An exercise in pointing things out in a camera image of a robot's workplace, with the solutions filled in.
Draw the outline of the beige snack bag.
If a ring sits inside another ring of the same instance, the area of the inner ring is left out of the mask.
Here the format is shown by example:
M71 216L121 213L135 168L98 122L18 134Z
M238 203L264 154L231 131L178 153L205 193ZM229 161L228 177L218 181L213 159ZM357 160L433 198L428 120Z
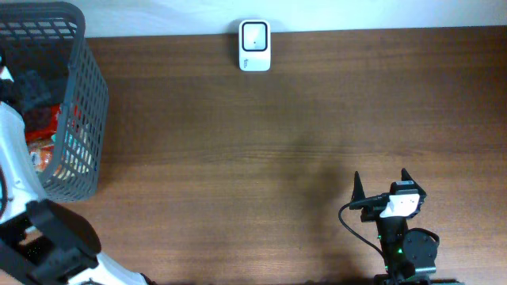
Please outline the beige snack bag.
M53 158L55 141L56 135L52 135L49 139L36 139L28 143L29 156L37 173L42 173L49 166ZM91 152L86 149L87 136L75 139L71 134L66 133L63 141L63 164L57 167L53 176L66 180L75 177L77 173L88 173L94 159Z

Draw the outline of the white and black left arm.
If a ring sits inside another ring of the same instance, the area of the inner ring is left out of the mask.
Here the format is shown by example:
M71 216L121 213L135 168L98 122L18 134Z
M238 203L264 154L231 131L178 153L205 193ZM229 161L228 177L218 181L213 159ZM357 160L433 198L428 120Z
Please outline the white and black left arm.
M135 284L152 281L101 249L81 215L49 200L29 158L25 123L1 103L1 270L23 284Z

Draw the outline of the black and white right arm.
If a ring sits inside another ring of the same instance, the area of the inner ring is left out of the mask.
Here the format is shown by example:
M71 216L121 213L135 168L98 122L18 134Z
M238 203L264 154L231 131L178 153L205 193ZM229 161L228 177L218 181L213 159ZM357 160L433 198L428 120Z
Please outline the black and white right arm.
M430 230L409 228L407 221L420 211L426 191L401 170L401 179L391 184L388 192L367 197L360 174L354 173L353 193L349 203L341 207L338 218L352 235L371 246L383 259L385 273L373 277L374 284L458 284L456 279L432 279L440 237ZM342 212L361 211L362 222L373 222L379 245L374 245L346 224Z

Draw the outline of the red candy bag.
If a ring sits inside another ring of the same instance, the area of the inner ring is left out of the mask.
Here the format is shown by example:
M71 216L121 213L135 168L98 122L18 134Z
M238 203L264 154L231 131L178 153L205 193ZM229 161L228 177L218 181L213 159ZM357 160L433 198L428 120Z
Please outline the red candy bag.
M59 115L62 105L34 108L22 115L25 122L25 141L30 144L38 140L56 140Z

